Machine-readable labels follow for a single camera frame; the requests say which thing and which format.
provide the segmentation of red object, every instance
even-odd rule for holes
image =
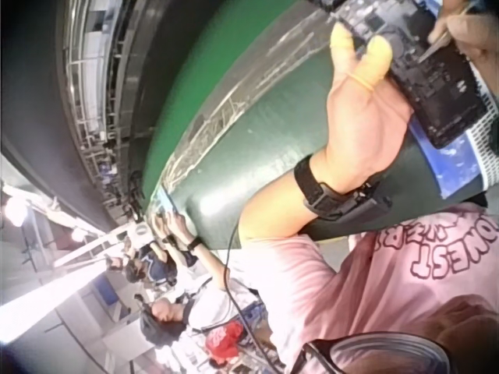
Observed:
[[[205,342],[205,347],[210,352],[210,356],[218,363],[239,356],[237,342],[242,331],[242,324],[238,321],[231,321],[210,331]]]

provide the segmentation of pink shirt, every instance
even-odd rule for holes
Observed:
[[[366,234],[338,273],[305,235],[245,249],[290,369],[306,342],[397,331],[459,295],[480,295],[499,312],[498,235],[491,217],[463,203]]]

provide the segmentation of white shirt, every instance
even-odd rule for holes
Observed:
[[[141,249],[154,241],[153,232],[146,222],[132,224],[126,231],[126,234],[130,238],[132,246],[135,249]]]
[[[228,286],[240,309],[244,309],[252,302],[258,301],[258,298],[238,281],[230,279]],[[237,314],[237,309],[228,297],[227,292],[218,288],[211,281],[197,296],[189,314],[189,325],[200,330],[227,322]]]

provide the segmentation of black cable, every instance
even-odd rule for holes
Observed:
[[[232,296],[232,293],[228,289],[228,279],[227,279],[228,278],[227,277],[228,260],[229,260],[229,256],[230,256],[230,253],[231,253],[232,242],[234,241],[235,233],[237,232],[238,226],[239,226],[239,222],[237,222],[235,224],[234,230],[232,230],[232,233],[231,233],[231,237],[228,240],[228,245],[227,245],[227,259],[225,260],[225,268],[224,268],[224,287],[225,287],[225,290],[227,291],[228,298],[231,299],[232,304],[234,304],[235,308],[237,309],[237,313],[239,314],[241,322],[242,322],[244,328],[246,329],[246,331],[248,332],[248,334],[251,336],[251,339],[253,340],[253,343],[255,344],[255,346],[258,348],[258,351],[260,351],[260,353],[263,355],[263,357],[265,358],[265,361],[267,361],[267,364],[271,367],[272,371],[275,374],[281,374],[281,372],[275,367],[275,365],[272,363],[272,361],[267,356],[267,353],[265,352],[265,350],[260,345],[260,342],[255,337],[255,334],[253,333],[253,331],[250,328],[250,325],[248,324],[248,321],[246,321],[246,318],[242,314],[241,308],[239,307],[239,305],[235,301],[234,297]]]

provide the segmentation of circuit board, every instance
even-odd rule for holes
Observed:
[[[376,34],[390,42],[394,56],[390,77],[407,97],[436,148],[448,145],[486,113],[471,66],[453,42],[419,63],[429,47],[426,39],[435,23],[429,10],[412,0],[312,2],[334,11],[363,42],[359,54]]]

